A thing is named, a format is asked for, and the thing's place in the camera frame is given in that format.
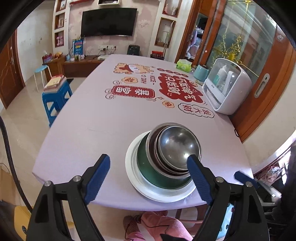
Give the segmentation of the teal cup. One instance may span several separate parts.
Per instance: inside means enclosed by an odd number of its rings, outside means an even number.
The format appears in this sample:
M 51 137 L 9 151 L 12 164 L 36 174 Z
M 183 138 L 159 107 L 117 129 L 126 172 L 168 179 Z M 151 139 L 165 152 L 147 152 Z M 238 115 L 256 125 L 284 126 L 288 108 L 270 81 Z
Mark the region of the teal cup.
M 205 65 L 198 65 L 193 76 L 196 80 L 200 82 L 204 82 L 208 76 L 209 69 Z

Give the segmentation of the pink steel bowl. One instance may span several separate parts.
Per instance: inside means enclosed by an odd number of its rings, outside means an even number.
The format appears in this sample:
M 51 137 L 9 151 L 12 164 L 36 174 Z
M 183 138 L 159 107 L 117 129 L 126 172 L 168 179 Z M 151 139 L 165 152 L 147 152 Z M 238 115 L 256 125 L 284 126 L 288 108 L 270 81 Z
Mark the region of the pink steel bowl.
M 147 137 L 147 143 L 146 143 L 146 147 L 148 147 L 149 149 L 149 154 L 150 154 L 150 158 L 149 160 L 153 160 L 154 164 L 152 164 L 153 167 L 156 168 L 156 170 L 167 176 L 167 177 L 173 177 L 173 176 L 182 176 L 182 177 L 187 177 L 189 176 L 189 171 L 188 170 L 181 170 L 181 171 L 177 171 L 171 167 L 169 167 L 167 164 L 164 164 L 159 157 L 159 154 L 157 152 L 157 139 L 159 137 L 159 134 L 163 131 L 163 129 L 165 129 L 168 126 L 181 126 L 181 127 L 185 127 L 181 124 L 178 123 L 162 123 L 158 126 L 156 126 L 148 135 Z

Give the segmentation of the white paper plate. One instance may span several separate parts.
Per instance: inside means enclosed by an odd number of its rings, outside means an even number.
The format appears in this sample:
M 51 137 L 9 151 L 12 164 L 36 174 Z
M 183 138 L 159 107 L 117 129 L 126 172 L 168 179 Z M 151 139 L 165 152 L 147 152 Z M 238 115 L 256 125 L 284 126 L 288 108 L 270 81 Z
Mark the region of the white paper plate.
M 126 152 L 125 169 L 131 184 L 144 197 L 156 202 L 171 203 L 188 197 L 196 189 L 192 180 L 184 186 L 175 189 L 165 189 L 150 183 L 140 172 L 137 165 L 137 151 L 140 142 L 147 134 L 149 134 L 149 131 L 138 135 L 132 141 Z

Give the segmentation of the large steel bowl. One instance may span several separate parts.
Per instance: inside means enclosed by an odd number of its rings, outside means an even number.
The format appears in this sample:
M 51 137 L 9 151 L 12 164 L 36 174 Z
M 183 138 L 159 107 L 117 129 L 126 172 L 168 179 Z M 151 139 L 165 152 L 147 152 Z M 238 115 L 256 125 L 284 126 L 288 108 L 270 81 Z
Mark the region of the large steel bowl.
M 190 178 L 187 158 L 195 154 L 201 159 L 202 149 L 197 137 L 178 123 L 162 123 L 147 136 L 145 151 L 156 173 L 175 180 Z

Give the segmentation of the small steel bowl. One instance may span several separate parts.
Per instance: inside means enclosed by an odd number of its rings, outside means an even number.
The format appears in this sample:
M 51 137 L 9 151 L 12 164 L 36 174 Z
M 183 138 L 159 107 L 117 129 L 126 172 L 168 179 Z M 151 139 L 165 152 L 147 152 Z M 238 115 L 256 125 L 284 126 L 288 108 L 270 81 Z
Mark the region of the small steel bowl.
M 187 171 L 190 155 L 201 157 L 201 145 L 197 137 L 184 126 L 167 126 L 157 140 L 157 150 L 161 159 L 171 168 Z

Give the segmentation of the green plate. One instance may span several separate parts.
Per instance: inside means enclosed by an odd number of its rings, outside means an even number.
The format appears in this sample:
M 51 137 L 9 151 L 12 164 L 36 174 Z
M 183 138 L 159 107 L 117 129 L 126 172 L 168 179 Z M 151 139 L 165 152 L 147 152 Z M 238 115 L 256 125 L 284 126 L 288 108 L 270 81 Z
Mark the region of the green plate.
M 137 150 L 137 165 L 144 178 L 146 178 L 146 180 L 148 180 L 151 184 L 165 189 L 175 189 L 187 185 L 192 180 L 191 177 L 172 179 L 158 173 L 152 167 L 152 165 L 149 163 L 145 150 L 148 135 L 149 133 L 146 134 L 140 141 Z

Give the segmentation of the green tissue pack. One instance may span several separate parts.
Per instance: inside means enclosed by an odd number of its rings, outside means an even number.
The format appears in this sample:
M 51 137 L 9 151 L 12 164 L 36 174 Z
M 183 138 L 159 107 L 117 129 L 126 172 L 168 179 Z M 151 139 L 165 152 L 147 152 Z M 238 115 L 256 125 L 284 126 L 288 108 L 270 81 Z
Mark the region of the green tissue pack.
M 192 63 L 187 59 L 179 59 L 176 64 L 176 68 L 189 73 L 192 69 Z

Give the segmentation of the blue plastic stool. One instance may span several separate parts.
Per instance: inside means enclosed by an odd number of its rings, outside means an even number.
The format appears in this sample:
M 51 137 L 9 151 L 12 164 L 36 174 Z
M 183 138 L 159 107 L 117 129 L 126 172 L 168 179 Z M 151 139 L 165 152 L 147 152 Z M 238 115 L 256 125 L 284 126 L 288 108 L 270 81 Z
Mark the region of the blue plastic stool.
M 57 92 L 42 93 L 42 101 L 49 121 L 49 127 L 51 127 L 58 113 L 72 94 L 70 84 L 67 80 L 61 85 Z

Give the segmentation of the black television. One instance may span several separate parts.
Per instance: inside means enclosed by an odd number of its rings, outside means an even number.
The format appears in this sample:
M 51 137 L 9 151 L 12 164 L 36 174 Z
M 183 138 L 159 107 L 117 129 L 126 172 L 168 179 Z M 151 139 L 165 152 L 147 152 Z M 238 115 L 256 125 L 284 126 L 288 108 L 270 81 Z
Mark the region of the black television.
M 132 36 L 137 16 L 135 8 L 107 8 L 82 14 L 81 37 Z

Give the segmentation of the white bottle sterilizer cabinet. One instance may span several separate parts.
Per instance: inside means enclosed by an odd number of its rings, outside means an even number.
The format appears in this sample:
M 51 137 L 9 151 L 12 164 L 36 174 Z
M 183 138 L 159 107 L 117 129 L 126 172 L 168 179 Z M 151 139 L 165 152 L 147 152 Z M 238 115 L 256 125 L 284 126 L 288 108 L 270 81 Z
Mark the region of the white bottle sterilizer cabinet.
M 236 63 L 215 60 L 203 86 L 203 93 L 217 113 L 232 115 L 240 107 L 252 88 L 248 74 Z

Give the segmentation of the black air fryer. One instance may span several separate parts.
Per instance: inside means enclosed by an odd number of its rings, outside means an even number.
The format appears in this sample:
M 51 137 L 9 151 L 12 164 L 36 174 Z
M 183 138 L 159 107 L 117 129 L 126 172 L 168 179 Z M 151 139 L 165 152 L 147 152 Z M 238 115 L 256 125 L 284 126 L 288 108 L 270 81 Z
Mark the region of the black air fryer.
M 140 56 L 140 46 L 139 45 L 129 45 L 127 49 L 127 55 Z

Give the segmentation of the wooden tv cabinet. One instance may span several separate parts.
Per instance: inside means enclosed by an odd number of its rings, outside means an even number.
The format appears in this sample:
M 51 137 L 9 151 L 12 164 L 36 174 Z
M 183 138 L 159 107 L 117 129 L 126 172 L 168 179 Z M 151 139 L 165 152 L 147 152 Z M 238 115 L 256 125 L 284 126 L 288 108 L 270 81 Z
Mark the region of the wooden tv cabinet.
M 47 63 L 52 76 L 63 74 L 68 78 L 87 77 L 92 73 L 103 60 L 96 56 L 86 56 L 84 59 L 72 62 L 66 61 L 66 56 L 60 56 Z

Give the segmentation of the stack of books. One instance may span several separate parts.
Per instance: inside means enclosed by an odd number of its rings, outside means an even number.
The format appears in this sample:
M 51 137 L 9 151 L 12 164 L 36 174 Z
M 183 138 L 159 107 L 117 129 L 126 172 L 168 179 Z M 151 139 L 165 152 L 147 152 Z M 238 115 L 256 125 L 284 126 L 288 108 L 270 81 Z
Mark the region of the stack of books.
M 63 74 L 53 76 L 45 85 L 43 92 L 57 92 L 66 80 Z

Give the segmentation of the printed pink tablecloth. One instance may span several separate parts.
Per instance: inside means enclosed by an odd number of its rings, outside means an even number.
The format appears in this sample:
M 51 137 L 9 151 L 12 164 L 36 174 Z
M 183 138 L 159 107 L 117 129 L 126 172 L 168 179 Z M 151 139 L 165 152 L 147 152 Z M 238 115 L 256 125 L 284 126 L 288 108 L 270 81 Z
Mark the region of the printed pink tablecloth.
M 177 202 L 147 199 L 131 184 L 125 155 L 132 141 L 162 123 L 179 123 L 198 138 L 201 162 L 234 183 L 252 170 L 226 115 L 216 113 L 195 78 L 174 63 L 114 54 L 104 60 L 62 107 L 41 146 L 33 174 L 41 181 L 68 182 L 102 154 L 111 168 L 95 203 L 125 210 L 159 211 L 202 204 L 197 191 Z

